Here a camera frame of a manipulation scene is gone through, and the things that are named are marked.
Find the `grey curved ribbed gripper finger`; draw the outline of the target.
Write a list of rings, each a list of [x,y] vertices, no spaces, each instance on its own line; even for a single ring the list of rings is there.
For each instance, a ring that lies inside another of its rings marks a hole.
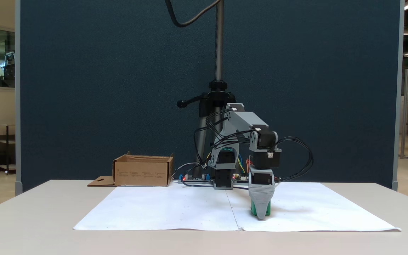
[[[270,215],[271,199],[275,192],[274,185],[251,185],[251,172],[248,176],[248,195],[251,198],[251,212],[258,219],[264,220]]]

